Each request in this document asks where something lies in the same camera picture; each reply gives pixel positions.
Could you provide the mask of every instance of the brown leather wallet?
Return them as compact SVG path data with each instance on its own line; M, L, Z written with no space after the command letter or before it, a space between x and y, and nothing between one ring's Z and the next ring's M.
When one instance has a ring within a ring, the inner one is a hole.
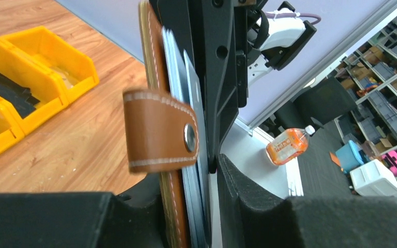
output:
M190 234L181 168L197 161L196 116L169 94L162 26L147 1L139 4L139 21L149 89L123 93L129 169L160 174L168 241L171 247L187 248ZM186 127L196 137L193 146L186 142Z

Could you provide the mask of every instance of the bottle cap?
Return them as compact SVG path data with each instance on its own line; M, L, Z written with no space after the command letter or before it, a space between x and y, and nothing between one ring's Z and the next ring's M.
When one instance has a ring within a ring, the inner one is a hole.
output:
M314 129L314 127L312 125L309 125L305 128L305 131L307 132L307 134L309 135L313 135L314 132L316 132L316 130Z

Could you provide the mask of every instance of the white wall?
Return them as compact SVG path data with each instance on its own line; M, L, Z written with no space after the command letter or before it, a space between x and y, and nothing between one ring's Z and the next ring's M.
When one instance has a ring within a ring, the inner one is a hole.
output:
M397 9L394 10L390 15L388 15L382 22L380 22L376 27L374 27L371 31L369 31L363 38L357 41L350 49L346 51L346 56L349 56L355 50L357 50L360 46L362 46L366 41L372 38L375 34L377 34L382 28L387 26L389 22L395 20L397 18Z
M351 34L386 0L292 0L289 1L298 12L318 14L322 21L316 25L317 33L283 70L272 71L249 88L248 104L240 109L239 118L250 123L262 113L271 102L283 94L293 83L319 63L345 37ZM273 11L280 1L269 1L263 8Z
M140 0L57 1L143 61L138 25ZM319 14L322 21L316 25L318 31L311 41L286 68L271 72L250 87L248 105L240 110L239 115L244 122L249 123L262 113L277 97L312 70L314 65L389 0L291 0L289 2L298 12ZM281 3L282 1L269 0L263 10L273 11Z

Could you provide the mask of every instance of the black foam pad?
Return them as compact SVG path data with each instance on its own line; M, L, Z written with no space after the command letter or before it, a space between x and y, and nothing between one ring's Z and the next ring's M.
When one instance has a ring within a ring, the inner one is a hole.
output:
M0 194L0 247L168 247L158 175L110 192Z
M397 197L280 201L224 155L218 182L224 247L397 247Z

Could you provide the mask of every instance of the pink suitcase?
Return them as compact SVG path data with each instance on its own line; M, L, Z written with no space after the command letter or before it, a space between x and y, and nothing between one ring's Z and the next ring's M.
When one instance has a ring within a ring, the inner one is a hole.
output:
M387 165L389 170L397 177L397 152L391 151L383 155L383 162Z

